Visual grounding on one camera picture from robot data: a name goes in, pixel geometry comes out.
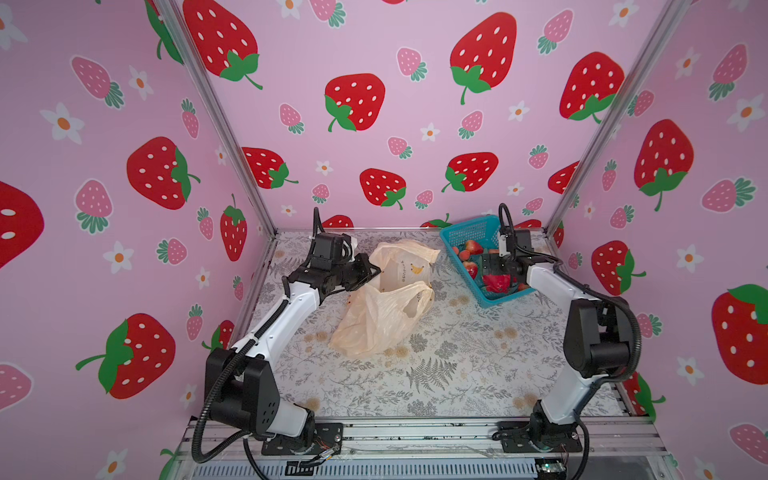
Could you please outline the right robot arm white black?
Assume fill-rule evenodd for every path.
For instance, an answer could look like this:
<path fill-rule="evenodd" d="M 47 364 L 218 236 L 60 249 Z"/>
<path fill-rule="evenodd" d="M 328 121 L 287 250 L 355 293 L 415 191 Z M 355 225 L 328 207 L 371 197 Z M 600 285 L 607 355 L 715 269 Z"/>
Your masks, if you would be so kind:
<path fill-rule="evenodd" d="M 573 439 L 584 407 L 604 384 L 631 376 L 639 363 L 639 324 L 619 297 L 600 294 L 578 282 L 551 255 L 524 247 L 510 226 L 499 231 L 504 266 L 519 275 L 567 314 L 563 354 L 567 366 L 550 392 L 538 400 L 525 426 L 503 422 L 492 434 L 505 452 L 565 449 Z"/>

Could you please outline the fake red dragon fruit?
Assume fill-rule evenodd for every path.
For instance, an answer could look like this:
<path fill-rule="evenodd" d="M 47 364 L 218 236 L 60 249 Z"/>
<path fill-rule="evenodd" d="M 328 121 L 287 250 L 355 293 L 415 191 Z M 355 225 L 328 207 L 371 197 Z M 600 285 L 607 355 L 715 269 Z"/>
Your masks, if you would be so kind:
<path fill-rule="evenodd" d="M 491 294 L 507 294 L 510 291 L 512 281 L 511 276 L 501 275 L 483 275 L 483 289 Z"/>

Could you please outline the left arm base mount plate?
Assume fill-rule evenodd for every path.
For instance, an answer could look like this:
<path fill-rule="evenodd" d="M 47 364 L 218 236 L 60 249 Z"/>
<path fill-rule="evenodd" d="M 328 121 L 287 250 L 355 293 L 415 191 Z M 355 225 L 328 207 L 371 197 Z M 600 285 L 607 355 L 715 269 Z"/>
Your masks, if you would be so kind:
<path fill-rule="evenodd" d="M 310 423 L 297 437 L 273 434 L 262 444 L 261 454 L 263 456 L 316 456 L 326 451 L 338 453 L 342 447 L 343 431 L 343 423 Z"/>

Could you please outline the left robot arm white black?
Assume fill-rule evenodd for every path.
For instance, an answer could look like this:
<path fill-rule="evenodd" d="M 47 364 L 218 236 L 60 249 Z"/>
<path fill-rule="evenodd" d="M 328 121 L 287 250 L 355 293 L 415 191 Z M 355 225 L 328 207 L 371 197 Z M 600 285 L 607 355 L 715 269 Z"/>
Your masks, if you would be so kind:
<path fill-rule="evenodd" d="M 250 435 L 312 442 L 313 413 L 281 399 L 274 368 L 298 328 L 324 300 L 356 291 L 381 273 L 356 247 L 357 240 L 348 234 L 313 234 L 306 259 L 281 279 L 279 301 L 230 348 L 209 354 L 199 424 L 213 420 Z"/>

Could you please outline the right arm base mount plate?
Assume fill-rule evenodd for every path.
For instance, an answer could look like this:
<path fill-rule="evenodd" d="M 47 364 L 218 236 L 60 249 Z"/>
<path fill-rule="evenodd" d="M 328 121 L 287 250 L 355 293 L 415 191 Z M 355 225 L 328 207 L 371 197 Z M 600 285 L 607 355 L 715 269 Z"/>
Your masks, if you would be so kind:
<path fill-rule="evenodd" d="M 576 424 L 557 425 L 536 419 L 501 421 L 491 439 L 500 442 L 505 453 L 581 453 L 583 446 L 576 429 Z"/>

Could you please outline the translucent orange plastic bag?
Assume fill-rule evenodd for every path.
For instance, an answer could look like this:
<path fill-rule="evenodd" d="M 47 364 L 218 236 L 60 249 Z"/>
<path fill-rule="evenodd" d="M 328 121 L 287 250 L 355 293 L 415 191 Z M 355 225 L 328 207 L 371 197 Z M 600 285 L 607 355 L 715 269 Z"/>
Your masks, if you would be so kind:
<path fill-rule="evenodd" d="M 432 308 L 438 249 L 404 239 L 377 245 L 370 261 L 381 269 L 354 291 L 329 346 L 352 359 L 369 358 L 406 339 Z"/>

